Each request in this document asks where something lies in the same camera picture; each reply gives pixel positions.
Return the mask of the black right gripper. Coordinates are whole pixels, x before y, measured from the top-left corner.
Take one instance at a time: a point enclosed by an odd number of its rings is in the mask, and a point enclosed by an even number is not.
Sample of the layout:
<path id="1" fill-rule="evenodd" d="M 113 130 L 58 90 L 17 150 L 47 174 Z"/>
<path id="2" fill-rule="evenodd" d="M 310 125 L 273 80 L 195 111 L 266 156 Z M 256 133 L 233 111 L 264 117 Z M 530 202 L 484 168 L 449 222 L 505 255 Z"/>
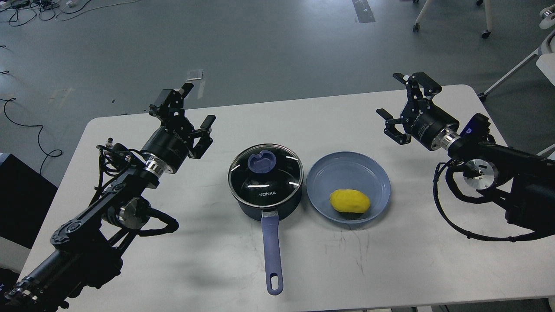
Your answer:
<path id="1" fill-rule="evenodd" d="M 401 118 L 394 118 L 386 109 L 376 109 L 385 120 L 383 132 L 400 145 L 410 143 L 412 137 L 430 151 L 439 149 L 442 133 L 447 130 L 455 132 L 460 126 L 458 120 L 432 101 L 442 91 L 442 86 L 424 72 L 394 73 L 393 77 L 405 85 L 408 102 Z M 397 124 L 403 125 L 405 133 L 396 128 Z"/>

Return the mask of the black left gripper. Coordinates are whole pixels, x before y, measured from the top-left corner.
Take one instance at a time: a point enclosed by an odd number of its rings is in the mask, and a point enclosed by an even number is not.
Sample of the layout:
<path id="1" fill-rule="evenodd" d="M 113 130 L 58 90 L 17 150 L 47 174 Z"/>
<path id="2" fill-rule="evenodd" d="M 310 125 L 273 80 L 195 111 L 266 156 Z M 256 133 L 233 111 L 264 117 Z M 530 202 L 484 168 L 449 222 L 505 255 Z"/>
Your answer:
<path id="1" fill-rule="evenodd" d="M 213 143 L 210 136 L 215 115 L 207 115 L 198 130 L 186 118 L 184 100 L 194 85 L 186 82 L 179 89 L 163 89 L 149 105 L 149 115 L 160 120 L 160 127 L 140 150 L 141 156 L 156 156 L 175 173 L 188 156 L 200 159 Z"/>

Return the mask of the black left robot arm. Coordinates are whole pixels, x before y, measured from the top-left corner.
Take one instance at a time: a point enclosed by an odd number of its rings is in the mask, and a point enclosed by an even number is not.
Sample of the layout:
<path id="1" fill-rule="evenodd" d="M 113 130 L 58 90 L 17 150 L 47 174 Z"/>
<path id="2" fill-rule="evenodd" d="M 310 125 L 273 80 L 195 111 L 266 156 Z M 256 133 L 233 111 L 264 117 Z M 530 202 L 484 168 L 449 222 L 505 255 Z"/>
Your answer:
<path id="1" fill-rule="evenodd" d="M 135 237 L 175 232 L 178 221 L 151 206 L 142 196 L 156 189 L 160 177 L 174 174 L 186 158 L 200 159 L 212 144 L 208 115 L 199 129 L 186 118 L 184 101 L 191 82 L 164 89 L 149 114 L 160 127 L 141 150 L 113 144 L 99 150 L 99 180 L 87 209 L 61 225 L 50 237 L 54 247 L 30 274 L 6 291 L 3 312 L 55 312 L 86 288 L 101 288 L 121 274 L 123 253 Z"/>

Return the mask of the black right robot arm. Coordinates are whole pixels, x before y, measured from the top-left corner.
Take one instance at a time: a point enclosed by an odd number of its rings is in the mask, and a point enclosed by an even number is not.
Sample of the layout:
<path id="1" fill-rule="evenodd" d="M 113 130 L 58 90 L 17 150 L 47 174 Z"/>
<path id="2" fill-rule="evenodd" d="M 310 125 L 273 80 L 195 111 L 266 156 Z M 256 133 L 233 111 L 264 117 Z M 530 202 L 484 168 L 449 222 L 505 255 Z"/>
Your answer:
<path id="1" fill-rule="evenodd" d="M 385 119 L 384 133 L 405 145 L 417 140 L 429 151 L 445 150 L 447 162 L 434 170 L 433 198 L 442 218 L 468 239 L 490 242 L 533 241 L 554 235 L 554 161 L 543 156 L 498 145 L 490 121 L 476 113 L 458 133 L 460 123 L 432 101 L 442 87 L 423 72 L 394 73 L 407 91 L 399 118 L 377 109 Z M 508 224 L 529 229 L 518 236 L 490 237 L 453 223 L 439 200 L 439 179 L 444 172 L 452 194 L 471 204 L 494 203 L 505 211 Z"/>

